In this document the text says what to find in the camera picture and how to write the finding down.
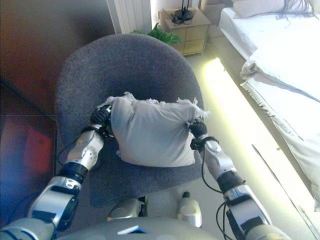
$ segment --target chair backrest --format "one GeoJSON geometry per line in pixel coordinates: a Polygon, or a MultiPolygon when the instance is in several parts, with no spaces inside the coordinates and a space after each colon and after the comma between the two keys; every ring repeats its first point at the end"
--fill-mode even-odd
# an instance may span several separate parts
{"type": "Polygon", "coordinates": [[[174,48],[142,34],[106,36],[77,50],[64,64],[55,102],[63,145],[79,136],[97,105],[124,92],[140,100],[197,98],[203,109],[192,68],[174,48]]]}

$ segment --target drawer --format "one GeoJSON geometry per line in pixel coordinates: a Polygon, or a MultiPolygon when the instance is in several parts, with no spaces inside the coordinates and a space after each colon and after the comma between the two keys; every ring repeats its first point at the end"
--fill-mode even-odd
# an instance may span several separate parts
{"type": "Polygon", "coordinates": [[[204,39],[186,41],[183,54],[201,53],[205,44],[204,39]]]}
{"type": "Polygon", "coordinates": [[[179,53],[184,54],[184,48],[185,48],[185,43],[184,42],[179,42],[171,45],[175,50],[177,50],[179,53]]]}
{"type": "Polygon", "coordinates": [[[186,29],[186,41],[205,39],[209,25],[193,26],[186,29]]]}
{"type": "Polygon", "coordinates": [[[186,28],[179,28],[179,29],[172,29],[171,33],[177,35],[181,42],[184,42],[186,40],[186,28]]]}

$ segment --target white blanket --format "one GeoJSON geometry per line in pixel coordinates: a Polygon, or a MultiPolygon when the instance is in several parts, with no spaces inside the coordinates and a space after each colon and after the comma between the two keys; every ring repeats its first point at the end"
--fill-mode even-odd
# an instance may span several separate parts
{"type": "Polygon", "coordinates": [[[257,72],[320,102],[320,20],[309,25],[289,25],[259,47],[240,75],[249,79],[257,72]]]}
{"type": "Polygon", "coordinates": [[[240,75],[311,180],[320,211],[320,20],[289,26],[259,47],[240,75]]]}

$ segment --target gray chair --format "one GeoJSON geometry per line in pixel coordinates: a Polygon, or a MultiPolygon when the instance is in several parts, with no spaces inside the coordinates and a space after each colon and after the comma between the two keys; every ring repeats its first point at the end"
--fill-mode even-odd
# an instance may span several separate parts
{"type": "MultiPolygon", "coordinates": [[[[97,105],[124,92],[141,100],[165,102],[197,98],[198,106],[204,107],[190,65],[171,46],[140,34],[106,36],[77,50],[64,64],[55,102],[60,145],[79,137],[97,105]]],[[[201,176],[198,155],[191,166],[159,168],[123,162],[116,150],[115,140],[105,142],[99,155],[101,166],[90,174],[95,207],[111,206],[120,199],[141,197],[201,176]]]]}

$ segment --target cushion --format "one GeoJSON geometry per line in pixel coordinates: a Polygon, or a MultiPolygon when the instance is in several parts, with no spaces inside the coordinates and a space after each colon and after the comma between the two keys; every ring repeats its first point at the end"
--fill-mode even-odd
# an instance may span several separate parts
{"type": "Polygon", "coordinates": [[[320,13],[320,0],[309,0],[315,13],[320,13]]]}
{"type": "Polygon", "coordinates": [[[284,0],[284,14],[310,14],[313,9],[308,0],[284,0]]]}
{"type": "Polygon", "coordinates": [[[125,92],[124,96],[108,97],[106,103],[112,106],[111,128],[123,161],[148,167],[195,163],[187,123],[206,115],[196,102],[137,100],[125,92]]]}
{"type": "Polygon", "coordinates": [[[276,13],[285,6],[285,0],[234,0],[233,9],[242,18],[276,13]]]}

